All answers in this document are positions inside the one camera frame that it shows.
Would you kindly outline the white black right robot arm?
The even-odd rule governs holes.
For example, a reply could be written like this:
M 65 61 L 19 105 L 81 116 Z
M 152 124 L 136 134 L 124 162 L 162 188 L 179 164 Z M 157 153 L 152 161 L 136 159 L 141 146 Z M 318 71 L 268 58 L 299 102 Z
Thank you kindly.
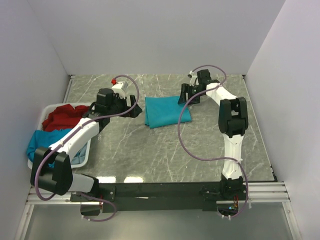
M 224 160 L 219 195 L 226 200 L 233 200 L 247 193 L 247 187 L 243 185 L 247 178 L 241 165 L 242 143 L 249 126 L 247 100 L 226 90 L 223 81 L 212 79 L 208 69 L 196 68 L 189 72 L 188 77 L 190 82 L 181 85 L 177 102 L 183 105 L 178 123 L 182 122 L 187 106 L 200 103 L 204 95 L 219 106 L 218 128 L 224 141 L 224 156 L 214 159 Z

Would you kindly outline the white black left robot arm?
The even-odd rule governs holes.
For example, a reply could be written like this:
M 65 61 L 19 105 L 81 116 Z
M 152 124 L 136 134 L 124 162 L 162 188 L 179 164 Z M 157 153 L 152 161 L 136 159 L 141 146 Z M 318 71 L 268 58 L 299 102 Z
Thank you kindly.
M 137 95 L 122 97 L 115 89 L 101 88 L 96 101 L 68 134 L 49 147 L 36 149 L 31 185 L 54 195 L 80 192 L 88 201 L 96 200 L 101 195 L 99 180 L 90 175 L 73 173 L 71 161 L 88 141 L 110 123 L 111 117 L 136 118 L 142 113 L 138 99 Z

